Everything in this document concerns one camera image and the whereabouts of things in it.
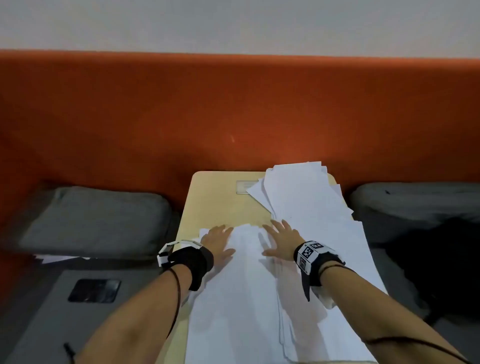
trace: label on table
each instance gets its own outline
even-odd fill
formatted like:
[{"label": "label on table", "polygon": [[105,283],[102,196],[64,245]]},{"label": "label on table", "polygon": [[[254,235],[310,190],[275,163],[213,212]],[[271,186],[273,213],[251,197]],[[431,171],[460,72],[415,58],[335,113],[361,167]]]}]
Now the label on table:
[{"label": "label on table", "polygon": [[257,182],[258,182],[258,180],[255,180],[255,181],[237,181],[237,194],[247,194],[247,188],[252,187]]}]

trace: forearm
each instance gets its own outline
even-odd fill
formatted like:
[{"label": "forearm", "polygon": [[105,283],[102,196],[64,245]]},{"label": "forearm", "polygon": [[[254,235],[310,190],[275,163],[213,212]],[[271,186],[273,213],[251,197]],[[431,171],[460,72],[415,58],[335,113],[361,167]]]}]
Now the forearm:
[{"label": "forearm", "polygon": [[[332,296],[353,330],[363,340],[406,336],[440,345],[458,353],[435,330],[398,302],[354,272],[341,267],[327,269],[321,283]],[[370,346],[380,363],[459,363],[433,348],[417,344],[385,343]]]},{"label": "forearm", "polygon": [[[181,300],[192,283],[190,270],[175,265]],[[86,344],[77,363],[154,363],[177,310],[177,282],[172,272],[156,280],[118,308]]]}]

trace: black smartphone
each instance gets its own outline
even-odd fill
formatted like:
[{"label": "black smartphone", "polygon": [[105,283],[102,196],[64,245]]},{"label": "black smartphone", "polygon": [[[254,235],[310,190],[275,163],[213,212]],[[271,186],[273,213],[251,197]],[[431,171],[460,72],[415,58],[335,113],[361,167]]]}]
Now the black smartphone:
[{"label": "black smartphone", "polygon": [[120,288],[118,279],[79,279],[68,296],[69,302],[112,303]]}]

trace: person's left hand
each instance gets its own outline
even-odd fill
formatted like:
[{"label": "person's left hand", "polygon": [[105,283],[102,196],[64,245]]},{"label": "person's left hand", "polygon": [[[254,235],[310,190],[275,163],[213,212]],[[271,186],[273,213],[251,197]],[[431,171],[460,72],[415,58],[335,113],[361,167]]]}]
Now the person's left hand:
[{"label": "person's left hand", "polygon": [[225,225],[215,226],[200,241],[212,253],[214,265],[222,263],[235,253],[235,249],[224,250],[233,228],[228,228],[225,231],[224,229]]}]

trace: white wall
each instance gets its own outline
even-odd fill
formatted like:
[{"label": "white wall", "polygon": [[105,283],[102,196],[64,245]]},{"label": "white wall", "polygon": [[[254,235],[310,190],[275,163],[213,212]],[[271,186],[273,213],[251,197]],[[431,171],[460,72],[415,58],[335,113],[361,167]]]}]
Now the white wall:
[{"label": "white wall", "polygon": [[0,0],[0,48],[479,57],[480,0]]}]

